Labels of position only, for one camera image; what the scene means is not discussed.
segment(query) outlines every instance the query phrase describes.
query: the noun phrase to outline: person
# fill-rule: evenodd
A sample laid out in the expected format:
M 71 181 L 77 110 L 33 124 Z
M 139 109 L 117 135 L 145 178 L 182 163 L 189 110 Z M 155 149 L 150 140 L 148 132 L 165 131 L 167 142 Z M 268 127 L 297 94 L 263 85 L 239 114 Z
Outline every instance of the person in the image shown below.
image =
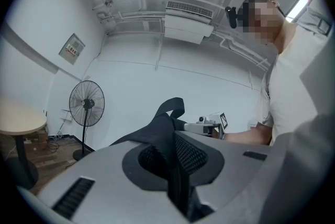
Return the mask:
M 300 80 L 301 73 L 327 40 L 331 19 L 322 16 L 322 0 L 313 0 L 301 22 L 289 23 L 275 0 L 245 0 L 237 13 L 238 25 L 262 43 L 272 43 L 278 55 L 262 80 L 255 109 L 255 128 L 227 133 L 224 139 L 250 144 L 273 144 L 277 136 L 292 132 L 317 116 Z

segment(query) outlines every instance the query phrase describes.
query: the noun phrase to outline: air conditioner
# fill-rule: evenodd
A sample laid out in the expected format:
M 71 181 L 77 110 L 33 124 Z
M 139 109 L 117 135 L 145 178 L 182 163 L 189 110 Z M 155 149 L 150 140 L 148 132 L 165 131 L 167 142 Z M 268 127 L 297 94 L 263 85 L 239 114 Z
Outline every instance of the air conditioner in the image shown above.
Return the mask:
M 209 25 L 213 11 L 200 6 L 168 1 L 164 18 L 164 36 L 200 44 L 214 27 Z

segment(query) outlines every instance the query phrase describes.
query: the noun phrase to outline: table leg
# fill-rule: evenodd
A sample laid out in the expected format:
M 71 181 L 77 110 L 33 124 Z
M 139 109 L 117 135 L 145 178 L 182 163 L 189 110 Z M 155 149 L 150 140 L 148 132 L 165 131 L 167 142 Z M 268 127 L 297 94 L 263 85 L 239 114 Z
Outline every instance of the table leg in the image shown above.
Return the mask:
M 33 163 L 27 160 L 23 136 L 14 136 L 18 158 L 6 161 L 17 185 L 31 189 L 36 184 L 38 172 Z

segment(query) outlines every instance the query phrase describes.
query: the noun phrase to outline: white shirt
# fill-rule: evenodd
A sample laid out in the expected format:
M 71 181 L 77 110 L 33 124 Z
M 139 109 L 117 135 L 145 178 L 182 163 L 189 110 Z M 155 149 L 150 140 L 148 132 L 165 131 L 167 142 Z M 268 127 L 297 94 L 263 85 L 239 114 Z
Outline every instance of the white shirt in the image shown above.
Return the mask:
M 275 60 L 268 87 L 264 76 L 255 118 L 261 124 L 273 127 L 271 144 L 277 136 L 292 132 L 317 116 L 300 75 L 326 40 L 325 35 L 297 26 L 291 42 Z

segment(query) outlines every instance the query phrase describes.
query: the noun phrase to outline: black strap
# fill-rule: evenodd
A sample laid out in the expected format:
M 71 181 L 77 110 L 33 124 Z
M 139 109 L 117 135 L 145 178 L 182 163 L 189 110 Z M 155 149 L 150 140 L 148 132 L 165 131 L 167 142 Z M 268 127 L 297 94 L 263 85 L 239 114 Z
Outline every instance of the black strap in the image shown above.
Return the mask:
M 172 111 L 171 116 L 167 114 L 168 111 Z M 162 154 L 168 166 L 172 167 L 177 163 L 173 133 L 175 130 L 183 130 L 185 123 L 176 118 L 184 113 L 183 99 L 180 97 L 171 98 L 158 108 L 155 117 L 147 126 L 125 135 L 112 145 L 128 140 L 151 144 Z

